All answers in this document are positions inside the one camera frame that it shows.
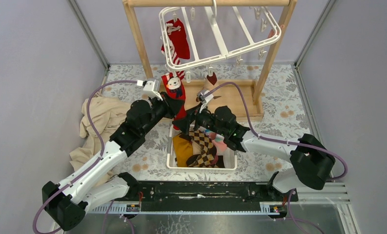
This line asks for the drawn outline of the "mustard yellow sock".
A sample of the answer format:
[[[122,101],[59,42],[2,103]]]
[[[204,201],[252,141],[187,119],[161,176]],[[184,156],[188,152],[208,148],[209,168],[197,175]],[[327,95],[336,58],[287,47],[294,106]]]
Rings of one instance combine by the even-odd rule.
[[[187,161],[193,156],[193,147],[190,137],[179,133],[172,138],[178,167],[187,167]]]

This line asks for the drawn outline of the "pink patterned sock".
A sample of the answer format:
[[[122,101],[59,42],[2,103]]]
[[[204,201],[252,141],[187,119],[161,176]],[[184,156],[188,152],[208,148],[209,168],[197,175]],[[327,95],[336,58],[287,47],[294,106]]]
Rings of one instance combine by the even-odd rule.
[[[217,155],[222,155],[227,150],[227,145],[224,143],[224,137],[210,130],[205,130],[205,134],[211,139],[212,143],[217,148]]]

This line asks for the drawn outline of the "red bow sock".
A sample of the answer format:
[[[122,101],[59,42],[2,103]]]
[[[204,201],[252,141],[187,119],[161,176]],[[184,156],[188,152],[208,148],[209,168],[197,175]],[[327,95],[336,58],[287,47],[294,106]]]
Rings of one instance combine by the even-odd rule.
[[[186,95],[185,95],[185,89],[184,85],[182,83],[182,80],[178,77],[175,76],[171,73],[167,73],[163,76],[161,76],[163,85],[165,87],[165,90],[167,94],[173,98],[173,99],[178,99],[178,100],[186,100]],[[186,117],[186,111],[184,108],[184,105],[180,108],[179,112],[176,114],[174,117],[174,120],[179,120]]]

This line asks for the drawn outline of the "white plastic basket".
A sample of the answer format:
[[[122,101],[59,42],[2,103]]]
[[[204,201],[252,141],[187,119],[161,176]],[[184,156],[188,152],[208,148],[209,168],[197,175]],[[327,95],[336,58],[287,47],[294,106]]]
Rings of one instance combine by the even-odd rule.
[[[176,162],[176,153],[173,147],[172,137],[176,135],[176,133],[179,133],[180,131],[177,131],[172,127],[169,129],[169,144],[167,147],[167,159],[166,159],[166,166],[173,171],[177,172],[190,172],[190,173],[221,173],[221,174],[227,174],[234,172],[238,167],[238,160],[235,152],[231,149],[227,149],[227,152],[223,153],[224,156],[224,165],[225,168],[222,169],[212,169],[212,168],[188,168],[188,167],[178,167]]]

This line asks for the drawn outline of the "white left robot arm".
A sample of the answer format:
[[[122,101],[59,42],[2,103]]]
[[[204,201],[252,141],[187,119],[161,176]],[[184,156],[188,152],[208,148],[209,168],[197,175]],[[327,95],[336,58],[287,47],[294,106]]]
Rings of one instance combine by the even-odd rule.
[[[59,183],[49,181],[42,187],[42,206],[33,221],[34,233],[38,233],[36,223],[42,211],[46,211],[61,230],[69,231],[84,219],[88,211],[105,202],[121,197],[133,200],[138,188],[123,178],[101,186],[96,186],[96,183],[138,150],[157,123],[163,118],[174,118],[183,107],[184,100],[173,99],[165,92],[149,100],[133,102],[125,121],[95,156]]]

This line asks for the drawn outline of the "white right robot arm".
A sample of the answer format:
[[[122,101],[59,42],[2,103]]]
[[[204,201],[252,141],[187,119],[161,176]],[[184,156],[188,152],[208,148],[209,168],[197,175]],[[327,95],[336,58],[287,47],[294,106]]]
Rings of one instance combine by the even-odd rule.
[[[273,175],[266,188],[268,198],[274,201],[295,188],[322,190],[336,161],[332,152],[313,135],[304,134],[296,140],[287,140],[258,134],[253,128],[239,124],[227,106],[218,107],[213,113],[201,110],[199,106],[193,107],[186,111],[184,118],[172,123],[183,133],[187,133],[191,126],[215,132],[224,138],[231,150],[261,153],[289,162],[292,168]]]

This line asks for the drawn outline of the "white plastic clip hanger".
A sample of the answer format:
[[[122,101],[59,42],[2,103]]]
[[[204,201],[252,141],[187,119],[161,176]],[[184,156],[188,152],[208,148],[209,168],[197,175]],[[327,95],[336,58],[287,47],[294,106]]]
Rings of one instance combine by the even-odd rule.
[[[218,15],[218,6],[217,2],[214,0],[211,6],[204,7],[204,13],[206,15],[206,20],[209,23],[210,35],[214,38],[218,53],[213,56],[200,57],[198,53],[198,43],[194,39],[194,31],[192,30],[192,24],[195,19],[195,8],[188,8],[186,6],[174,6],[174,7],[165,7],[159,12],[159,22],[161,27],[161,40],[163,42],[162,54],[165,56],[165,66],[174,71],[185,71],[187,72],[186,79],[188,81],[190,78],[190,71],[193,68],[207,66],[210,67],[212,64],[231,58],[236,59],[236,63],[240,64],[242,61],[242,55],[258,51],[259,57],[263,58],[266,54],[265,48],[276,44],[281,37],[274,36],[270,39],[254,39],[247,28],[247,25],[238,9],[237,6],[231,7],[233,11],[232,18],[238,23],[240,33],[243,33],[247,43],[236,49],[229,49],[226,42],[227,39],[223,37],[222,31],[217,22]],[[279,27],[279,24],[269,8],[266,6],[251,6],[250,9],[254,13],[254,18],[260,21],[260,31],[264,32],[268,29],[274,29]],[[170,39],[166,31],[166,22],[169,20],[176,21],[179,19],[185,27],[187,42],[190,49],[190,59],[180,59],[180,65],[175,65],[171,60],[170,55]]]

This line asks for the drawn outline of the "beige sock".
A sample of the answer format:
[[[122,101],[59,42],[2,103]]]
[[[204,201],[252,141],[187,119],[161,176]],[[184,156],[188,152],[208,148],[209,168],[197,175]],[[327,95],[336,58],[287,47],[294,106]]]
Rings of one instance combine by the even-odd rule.
[[[219,82],[218,82],[218,79],[217,79],[215,72],[213,72],[212,75],[207,75],[205,78],[205,81],[204,81],[203,89],[211,91],[214,88],[216,88],[217,86],[219,86]],[[223,96],[220,90],[217,90],[217,91],[213,92],[212,94],[214,96],[214,99],[219,99],[219,98],[222,98],[222,96]]]

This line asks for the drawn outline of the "beige crumpled cloth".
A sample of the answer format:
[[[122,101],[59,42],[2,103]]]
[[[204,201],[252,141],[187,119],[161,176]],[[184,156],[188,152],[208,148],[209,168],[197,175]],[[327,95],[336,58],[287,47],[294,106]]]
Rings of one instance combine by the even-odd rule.
[[[89,111],[88,99],[82,105],[83,117],[80,121],[81,138],[85,139],[82,147],[70,152],[70,164],[76,172],[96,153],[101,150],[101,142],[106,143],[110,136],[124,122],[130,103],[123,102],[117,97],[95,95],[91,98]]]

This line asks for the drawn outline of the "red white striped sock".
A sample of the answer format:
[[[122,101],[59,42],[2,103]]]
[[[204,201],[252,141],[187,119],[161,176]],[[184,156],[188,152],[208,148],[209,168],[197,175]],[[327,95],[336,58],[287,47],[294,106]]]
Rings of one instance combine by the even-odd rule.
[[[177,55],[177,52],[176,52],[176,49],[175,49],[175,46],[173,45],[172,42],[170,42],[170,55],[171,55],[171,60],[172,62],[175,64],[175,65],[180,65],[180,58],[179,56]],[[178,77],[180,80],[183,80],[185,78],[185,71],[174,71],[174,70],[171,70],[170,68],[167,67],[167,70],[170,72],[171,75],[173,75],[173,77]]]

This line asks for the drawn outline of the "plain red sock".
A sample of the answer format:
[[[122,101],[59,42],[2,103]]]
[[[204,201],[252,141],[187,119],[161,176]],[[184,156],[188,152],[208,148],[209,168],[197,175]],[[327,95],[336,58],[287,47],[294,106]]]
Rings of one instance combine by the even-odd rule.
[[[180,59],[190,59],[190,49],[187,42],[184,24],[177,19],[166,22],[166,31],[170,41],[175,46],[177,55]]]

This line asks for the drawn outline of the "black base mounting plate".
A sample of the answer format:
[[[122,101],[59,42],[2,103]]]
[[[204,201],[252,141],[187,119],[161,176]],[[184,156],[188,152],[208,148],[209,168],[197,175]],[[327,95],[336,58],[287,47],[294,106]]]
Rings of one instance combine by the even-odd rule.
[[[143,212],[259,212],[261,204],[284,206],[296,193],[276,192],[265,183],[142,181],[117,201],[141,205]]]

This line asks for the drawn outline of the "floral patterned table mat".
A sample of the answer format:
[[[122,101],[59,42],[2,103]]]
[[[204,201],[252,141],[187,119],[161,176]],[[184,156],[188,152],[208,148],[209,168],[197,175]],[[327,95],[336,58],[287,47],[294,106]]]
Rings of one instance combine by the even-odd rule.
[[[109,86],[103,90],[106,97],[116,97],[132,103],[141,98],[140,89],[127,80],[143,79],[144,70],[140,65],[112,65],[107,77]],[[309,119],[305,113],[293,66],[275,64],[261,93],[264,117],[252,122],[258,133],[299,138],[310,132]],[[255,153],[237,153],[238,167],[234,172],[190,173],[170,170],[166,166],[170,121],[149,132],[144,145],[130,158],[118,164],[115,174],[129,172],[137,180],[170,181],[268,181],[276,171],[290,167],[282,159]]]

